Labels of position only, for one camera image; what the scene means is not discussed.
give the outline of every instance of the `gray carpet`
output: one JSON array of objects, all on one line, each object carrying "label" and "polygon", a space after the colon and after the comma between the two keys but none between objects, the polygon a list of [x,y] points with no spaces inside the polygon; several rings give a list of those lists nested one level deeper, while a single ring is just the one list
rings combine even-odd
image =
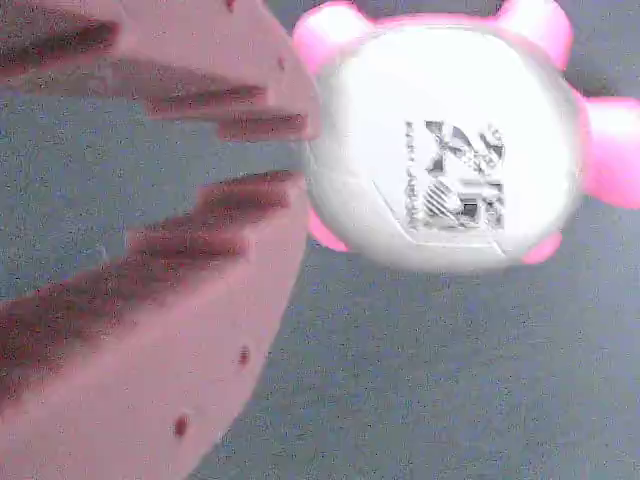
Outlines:
[{"label": "gray carpet", "polygon": [[[291,28],[321,2],[268,3]],[[568,78],[640,97],[637,2],[561,3]],[[119,102],[4,94],[0,108],[5,298],[119,255],[125,226],[184,210],[203,179],[296,165],[285,145],[220,144]],[[463,278],[310,244],[251,404],[192,479],[640,479],[640,213],[587,200],[565,237],[545,265]]]}]

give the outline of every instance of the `pink plastic toy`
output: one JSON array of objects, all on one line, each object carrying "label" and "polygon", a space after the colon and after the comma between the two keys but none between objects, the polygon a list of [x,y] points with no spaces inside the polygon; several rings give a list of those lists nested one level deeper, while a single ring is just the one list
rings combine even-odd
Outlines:
[{"label": "pink plastic toy", "polygon": [[[328,2],[309,11],[298,22],[293,38],[299,55],[315,73],[346,47],[369,34],[406,25],[434,23],[497,28],[504,35],[513,35],[534,45],[560,71],[569,60],[571,25],[552,0],[508,0],[500,12],[490,18],[424,14],[378,21],[366,18],[350,3]],[[632,98],[584,98],[578,92],[575,95],[584,114],[587,153],[583,190],[617,207],[640,208],[640,102]],[[326,247],[347,250],[313,212],[310,230]],[[560,232],[553,234],[527,254],[524,262],[545,261],[561,241]]]},{"label": "pink plastic toy", "polygon": [[[318,128],[313,82],[258,0],[0,0],[0,86],[119,96],[230,140]],[[202,190],[125,258],[0,305],[2,480],[177,480],[242,411],[307,239],[301,175]]]}]

